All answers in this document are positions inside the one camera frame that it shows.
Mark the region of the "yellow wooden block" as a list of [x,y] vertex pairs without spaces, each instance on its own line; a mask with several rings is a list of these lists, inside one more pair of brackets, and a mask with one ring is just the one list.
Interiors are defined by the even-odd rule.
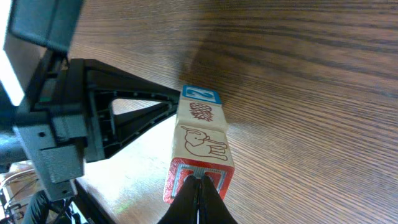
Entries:
[[228,124],[222,107],[201,101],[180,100],[176,125],[226,132]]

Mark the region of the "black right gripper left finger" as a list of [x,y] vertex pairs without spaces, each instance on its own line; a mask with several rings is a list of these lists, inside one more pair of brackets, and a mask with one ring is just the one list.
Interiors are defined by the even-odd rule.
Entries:
[[197,223],[199,180],[190,175],[158,224]]

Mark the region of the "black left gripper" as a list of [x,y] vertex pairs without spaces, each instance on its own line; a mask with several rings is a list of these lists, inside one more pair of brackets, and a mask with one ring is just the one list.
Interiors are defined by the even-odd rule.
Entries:
[[[74,197],[84,174],[87,132],[81,108],[66,108],[65,57],[47,51],[16,111],[13,130],[51,201]],[[177,112],[180,92],[98,60],[85,60],[90,135],[87,162],[109,159]]]

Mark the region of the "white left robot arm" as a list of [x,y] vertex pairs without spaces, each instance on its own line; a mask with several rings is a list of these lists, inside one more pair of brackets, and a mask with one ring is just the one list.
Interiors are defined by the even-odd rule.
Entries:
[[177,112],[180,93],[98,60],[70,59],[81,1],[3,6],[1,52],[22,87],[1,90],[1,172],[31,160],[50,200],[72,223],[110,223],[75,179]]

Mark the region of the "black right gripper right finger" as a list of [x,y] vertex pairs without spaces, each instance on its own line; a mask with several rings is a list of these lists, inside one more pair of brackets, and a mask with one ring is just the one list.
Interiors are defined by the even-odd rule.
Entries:
[[237,224],[207,175],[201,178],[198,202],[199,224]]

